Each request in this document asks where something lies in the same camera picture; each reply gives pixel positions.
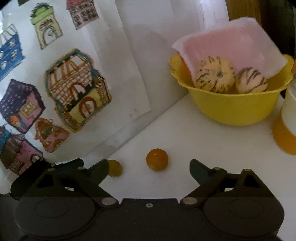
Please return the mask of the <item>small orange tangerine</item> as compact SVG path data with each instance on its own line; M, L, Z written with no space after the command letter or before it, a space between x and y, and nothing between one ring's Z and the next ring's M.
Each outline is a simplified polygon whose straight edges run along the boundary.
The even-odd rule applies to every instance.
M109 160L109 172L108 175L111 177L119 177L122 175L122 166L116 160Z
M152 149L146 156L146 163L154 171L163 171L169 164L169 157L162 149Z

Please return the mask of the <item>white printed table cloth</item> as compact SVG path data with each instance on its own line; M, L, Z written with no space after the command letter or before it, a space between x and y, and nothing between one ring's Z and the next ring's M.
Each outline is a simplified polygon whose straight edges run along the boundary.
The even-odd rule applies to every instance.
M120 149L111 144L98 147L84 160L88 166L101 159L121 163L123 174L101 183L118 199L184 197L197 188L189 172L192 159L229 173L252 169L285 210L280 237L295 240L295 156L280 149L271 132L282 104L279 98L274 111L259 123L227 126L206 117L187 95ZM168 154L165 170L148 167L146 156L152 149Z

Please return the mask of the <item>yellow plastic bowl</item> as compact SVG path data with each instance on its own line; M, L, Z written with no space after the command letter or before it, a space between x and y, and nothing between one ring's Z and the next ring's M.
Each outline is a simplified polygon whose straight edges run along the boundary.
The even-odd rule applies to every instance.
M270 91L251 94L219 94L193 87L189 71L180 56L170 58L171 75L187 90L200 111L209 118L232 126L247 126L267 118L278 102L280 92L292 81L293 57L284 55L287 64L268 80Z

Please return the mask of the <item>white orange cup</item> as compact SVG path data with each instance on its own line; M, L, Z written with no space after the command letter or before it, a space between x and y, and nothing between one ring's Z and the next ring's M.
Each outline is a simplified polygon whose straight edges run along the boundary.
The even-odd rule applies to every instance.
M295 79L288 85L280 114L273 124L273 138L286 153L296 154Z

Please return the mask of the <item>striped melon in bowl left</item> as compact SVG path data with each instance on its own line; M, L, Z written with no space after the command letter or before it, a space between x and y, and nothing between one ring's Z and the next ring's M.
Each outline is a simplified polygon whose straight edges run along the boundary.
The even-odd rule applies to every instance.
M208 56L203 59L197 68L193 80L197 89L227 93L234 87L235 72L232 63L219 56Z

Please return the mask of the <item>striped melon in bowl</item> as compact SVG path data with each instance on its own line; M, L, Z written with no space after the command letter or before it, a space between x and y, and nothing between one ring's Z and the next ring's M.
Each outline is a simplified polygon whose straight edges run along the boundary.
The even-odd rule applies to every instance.
M237 74L235 87L239 94L260 93L268 90L268 82L257 69L247 67Z
M197 89L227 93L234 87L235 72L232 63L219 56L208 56L203 59L197 68L193 80Z

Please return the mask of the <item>striped melon in bowl right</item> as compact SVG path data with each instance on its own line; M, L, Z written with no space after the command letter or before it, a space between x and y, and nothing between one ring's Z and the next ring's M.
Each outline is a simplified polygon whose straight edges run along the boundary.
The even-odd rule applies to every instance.
M260 93L268 90L268 82L257 69L247 67L237 74L235 87L239 94Z

